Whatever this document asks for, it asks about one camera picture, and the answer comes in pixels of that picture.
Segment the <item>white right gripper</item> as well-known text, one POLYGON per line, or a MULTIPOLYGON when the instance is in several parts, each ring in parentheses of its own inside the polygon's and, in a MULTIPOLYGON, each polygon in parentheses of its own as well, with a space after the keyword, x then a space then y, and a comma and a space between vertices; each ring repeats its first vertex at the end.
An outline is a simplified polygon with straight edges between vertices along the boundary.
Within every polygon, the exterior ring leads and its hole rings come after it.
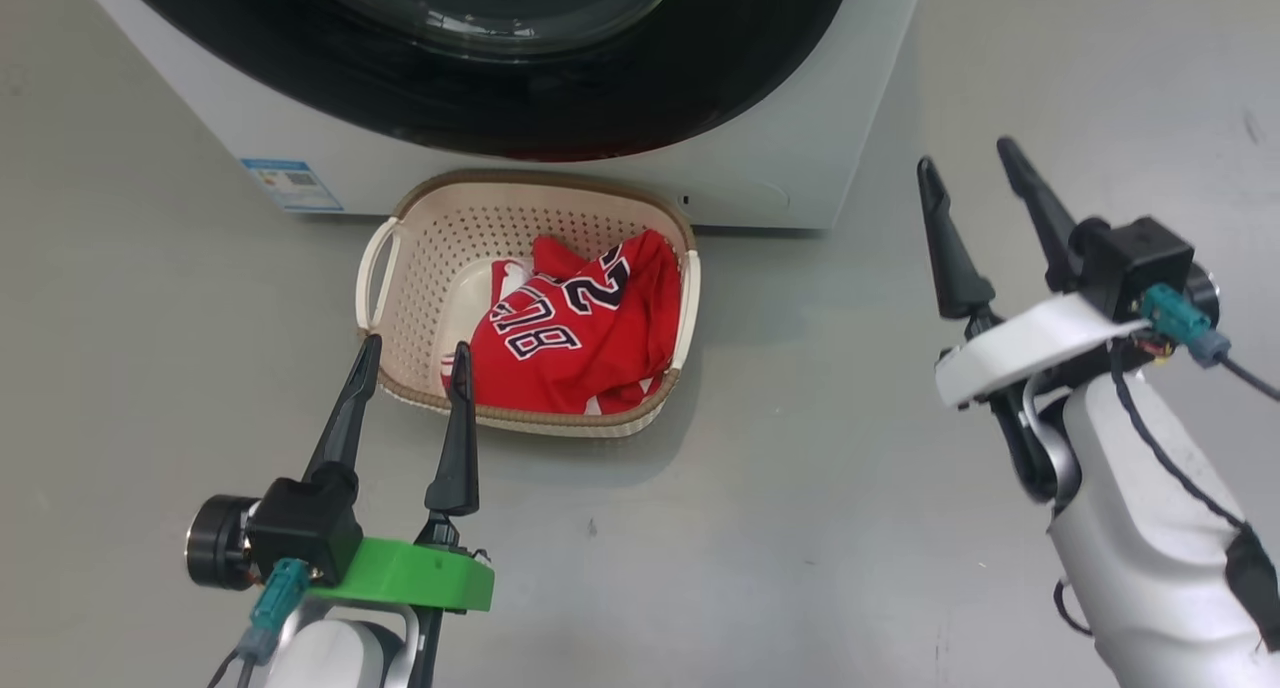
MULTIPOLYGON (((1075 292, 1082 272, 1070 246, 1075 220, 1014 137, 1000 137, 996 147, 1036 229, 1050 292, 1075 292)), ((975 269, 951 217, 950 193, 928 156, 916 164, 916 185, 938 315, 951 322, 988 315, 995 288, 975 269)), ((1146 318, 1112 322, 1079 293, 1055 295, 946 352, 934 364, 934 384, 942 404, 957 407, 1147 327, 1146 318)))

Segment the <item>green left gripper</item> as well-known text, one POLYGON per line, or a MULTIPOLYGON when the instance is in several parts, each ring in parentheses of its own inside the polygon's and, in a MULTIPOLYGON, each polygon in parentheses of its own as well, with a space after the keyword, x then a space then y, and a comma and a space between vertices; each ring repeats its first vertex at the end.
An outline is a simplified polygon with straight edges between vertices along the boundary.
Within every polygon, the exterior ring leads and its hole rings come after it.
MULTIPOLYGON (((305 482, 315 482, 330 463, 355 471, 366 405, 378 387, 381 347, 379 334, 364 338, 303 471, 305 482)), ((424 505, 433 515, 462 518, 480 509, 474 359, 468 341, 456 345, 447 396, 451 413, 445 439, 424 505)), ((215 495, 201 506, 186 537, 184 559, 192 582, 227 591, 265 587, 268 578, 256 568, 247 537, 248 520, 257 505, 256 497, 215 495)), ((319 572, 311 569, 303 601, 486 613, 495 588, 495 573, 476 552, 394 538, 364 538, 339 586, 323 587, 314 581, 317 577, 319 572)))

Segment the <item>red jersey numbered 78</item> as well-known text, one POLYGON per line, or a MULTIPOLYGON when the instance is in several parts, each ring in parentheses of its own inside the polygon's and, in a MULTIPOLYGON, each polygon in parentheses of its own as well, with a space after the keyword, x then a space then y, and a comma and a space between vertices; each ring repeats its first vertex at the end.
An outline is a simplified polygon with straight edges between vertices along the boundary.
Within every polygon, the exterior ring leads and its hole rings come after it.
POLYGON ((675 356, 681 274, 659 231, 586 260, 550 234, 532 243, 532 278, 485 308, 472 331, 475 402, 525 413, 611 416, 657 391, 675 356))

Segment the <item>black glass washing machine door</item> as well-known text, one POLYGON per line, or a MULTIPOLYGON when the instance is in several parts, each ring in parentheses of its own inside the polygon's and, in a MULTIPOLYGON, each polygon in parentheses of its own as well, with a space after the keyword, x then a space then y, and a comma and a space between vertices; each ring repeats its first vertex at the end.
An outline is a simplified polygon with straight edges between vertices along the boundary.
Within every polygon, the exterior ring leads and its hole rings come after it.
POLYGON ((844 0, 142 0, 353 127, 589 161, 703 136, 782 84, 844 0))

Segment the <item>cream perforated laundry basket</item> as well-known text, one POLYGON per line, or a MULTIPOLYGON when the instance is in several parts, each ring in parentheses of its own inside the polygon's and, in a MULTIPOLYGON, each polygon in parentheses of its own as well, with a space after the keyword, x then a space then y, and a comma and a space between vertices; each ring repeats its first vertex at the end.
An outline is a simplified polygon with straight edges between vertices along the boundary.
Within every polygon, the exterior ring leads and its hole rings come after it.
POLYGON ((535 170, 456 170, 410 191, 364 249, 355 286, 361 336, 383 338, 379 386, 404 404, 449 414, 442 359, 486 313, 484 278, 495 260, 526 260, 534 240, 557 237, 600 254, 653 229, 681 275, 675 356, 653 391, 612 416, 527 413, 477 407, 479 425, 564 439, 623 439, 649 427, 680 381, 701 292, 689 220, 672 201, 593 176, 535 170))

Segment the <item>white front-load washing machine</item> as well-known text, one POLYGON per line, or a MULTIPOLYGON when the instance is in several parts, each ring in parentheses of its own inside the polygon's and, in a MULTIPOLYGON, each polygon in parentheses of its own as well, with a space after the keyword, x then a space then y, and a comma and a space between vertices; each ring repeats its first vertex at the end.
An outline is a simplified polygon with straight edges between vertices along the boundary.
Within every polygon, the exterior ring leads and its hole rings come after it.
POLYGON ((782 84, 703 136, 558 162, 438 150, 353 127, 242 73, 142 0, 96 0, 233 159, 305 161, 343 214, 390 214, 412 187, 456 170, 538 170, 655 192, 699 226, 781 229, 836 223, 916 1, 844 0, 782 84))

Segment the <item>blue energy label sticker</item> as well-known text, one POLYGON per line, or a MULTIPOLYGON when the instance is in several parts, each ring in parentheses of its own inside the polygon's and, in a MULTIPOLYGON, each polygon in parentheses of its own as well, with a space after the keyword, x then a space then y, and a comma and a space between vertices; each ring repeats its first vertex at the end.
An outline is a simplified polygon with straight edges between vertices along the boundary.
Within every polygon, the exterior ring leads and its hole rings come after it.
POLYGON ((250 176, 285 211, 297 214, 343 214, 344 208, 305 161, 241 159, 250 176))

